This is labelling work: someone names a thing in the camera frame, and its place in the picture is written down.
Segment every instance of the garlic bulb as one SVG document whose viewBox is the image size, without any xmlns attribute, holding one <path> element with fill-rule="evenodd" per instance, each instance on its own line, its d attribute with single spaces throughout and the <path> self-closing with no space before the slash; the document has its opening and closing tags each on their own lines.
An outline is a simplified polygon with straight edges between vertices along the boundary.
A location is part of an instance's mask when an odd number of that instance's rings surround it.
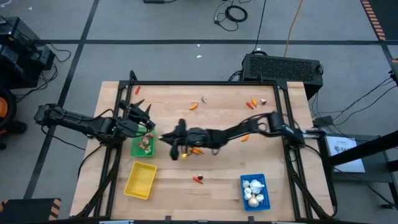
<svg viewBox="0 0 398 224">
<path fill-rule="evenodd" d="M 251 194 L 244 193 L 244 199 L 249 200 L 251 198 Z"/>
<path fill-rule="evenodd" d="M 250 183 L 250 190 L 252 193 L 259 194 L 265 185 L 261 184 L 258 180 L 252 180 Z"/>
<path fill-rule="evenodd" d="M 264 200 L 264 196 L 263 196 L 262 194 L 259 194 L 259 195 L 256 196 L 256 199 L 257 199 L 259 202 L 262 202 L 262 201 Z"/>
<path fill-rule="evenodd" d="M 247 180 L 244 180 L 243 182 L 242 182 L 242 187 L 245 189 L 246 187 L 249 187 L 250 186 L 250 182 L 249 181 L 247 181 Z"/>
<path fill-rule="evenodd" d="M 251 190 L 249 187 L 246 187 L 243 191 L 245 194 L 251 194 Z"/>
<path fill-rule="evenodd" d="M 252 197 L 248 201 L 248 205 L 252 208 L 256 208 L 259 206 L 259 201 L 256 199 L 255 195 L 253 194 Z"/>
</svg>

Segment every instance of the green plastic basket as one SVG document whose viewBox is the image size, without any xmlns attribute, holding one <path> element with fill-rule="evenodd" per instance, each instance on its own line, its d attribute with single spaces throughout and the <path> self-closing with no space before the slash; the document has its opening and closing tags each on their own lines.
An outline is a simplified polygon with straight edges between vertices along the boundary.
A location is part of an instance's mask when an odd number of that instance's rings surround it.
<svg viewBox="0 0 398 224">
<path fill-rule="evenodd" d="M 146 128 L 143 127 L 139 127 L 138 128 L 139 132 L 145 132 Z M 150 153 L 146 154 L 145 150 L 141 149 L 138 145 L 142 142 L 142 137 L 137 137 L 137 138 L 133 138 L 131 141 L 131 151 L 130 151 L 130 155 L 132 157 L 152 157 L 155 155 L 155 131 L 152 130 L 150 132 L 153 135 L 152 139 L 149 139 L 149 145 L 150 148 L 152 149 Z"/>
</svg>

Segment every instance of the yellow plastic basket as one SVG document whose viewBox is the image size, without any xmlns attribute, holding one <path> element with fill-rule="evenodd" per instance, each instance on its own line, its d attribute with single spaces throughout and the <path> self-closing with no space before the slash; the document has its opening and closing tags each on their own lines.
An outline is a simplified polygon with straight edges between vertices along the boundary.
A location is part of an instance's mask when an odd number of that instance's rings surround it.
<svg viewBox="0 0 398 224">
<path fill-rule="evenodd" d="M 155 178 L 157 166 L 134 162 L 124 194 L 147 200 Z"/>
</svg>

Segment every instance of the red chili pepper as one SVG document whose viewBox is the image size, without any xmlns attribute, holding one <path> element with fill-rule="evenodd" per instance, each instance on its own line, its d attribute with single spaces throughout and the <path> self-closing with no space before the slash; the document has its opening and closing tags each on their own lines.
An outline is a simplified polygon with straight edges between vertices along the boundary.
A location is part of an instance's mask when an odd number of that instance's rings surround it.
<svg viewBox="0 0 398 224">
<path fill-rule="evenodd" d="M 193 180 L 198 182 L 199 184 L 203 184 L 203 182 L 201 180 L 199 180 L 198 177 L 193 177 Z"/>
<path fill-rule="evenodd" d="M 141 88 L 141 86 L 138 86 L 138 87 L 137 87 L 137 89 L 136 89 L 136 94 L 138 94 L 140 88 Z"/>
<path fill-rule="evenodd" d="M 252 106 L 252 104 L 251 104 L 250 102 L 246 102 L 246 105 L 247 105 L 248 107 L 250 107 L 252 110 L 254 110 L 254 107 Z"/>
</svg>

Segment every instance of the floor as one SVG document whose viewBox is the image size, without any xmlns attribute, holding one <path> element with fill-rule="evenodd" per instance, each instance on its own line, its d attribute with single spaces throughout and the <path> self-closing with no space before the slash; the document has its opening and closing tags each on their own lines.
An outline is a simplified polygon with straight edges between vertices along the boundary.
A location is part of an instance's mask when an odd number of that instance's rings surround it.
<svg viewBox="0 0 398 224">
<path fill-rule="evenodd" d="M 17 119 L 28 128 L 23 135 L 8 136 L 8 149 L 0 152 L 0 201 L 60 197 L 60 216 L 68 217 L 84 152 L 53 139 L 45 155 L 45 135 L 33 120 L 37 107 L 64 102 L 66 110 L 93 114 L 101 82 L 125 80 L 131 69 L 139 80 L 227 80 L 254 47 L 263 2 L 242 5 L 249 17 L 236 32 L 226 32 L 213 23 L 219 0 L 178 0 L 160 5 L 141 0 L 13 0 L 0 7 L 1 15 L 19 16 L 41 39 L 72 51 L 71 59 L 56 63 L 58 78 L 18 105 Z M 283 56 L 284 40 L 298 4 L 298 0 L 266 2 L 258 48 Z M 234 26 L 228 22 L 223 25 Z M 378 39 L 359 0 L 305 0 L 291 39 L 296 41 L 289 45 L 288 57 L 319 60 L 325 68 L 320 111 L 345 108 L 388 78 L 389 61 L 382 48 L 372 44 Z M 388 46 L 392 57 L 398 57 L 396 42 L 388 43 L 392 44 Z M 68 92 L 62 93 L 69 82 Z M 371 104 L 387 89 L 385 86 L 369 95 L 341 120 Z M 347 134 L 370 135 L 395 131 L 396 94 L 395 88 L 340 129 Z M 57 127 L 55 135 L 85 147 L 86 138 L 81 134 Z M 391 151 L 389 156 L 397 159 L 398 153 Z M 44 163 L 36 164 L 38 157 L 45 158 Z M 42 168 L 41 172 L 33 174 L 35 167 Z M 387 184 L 374 186 L 392 200 Z M 398 218 L 396 211 L 380 209 L 381 201 L 359 183 L 335 182 L 335 188 L 341 220 L 394 223 Z"/>
</svg>

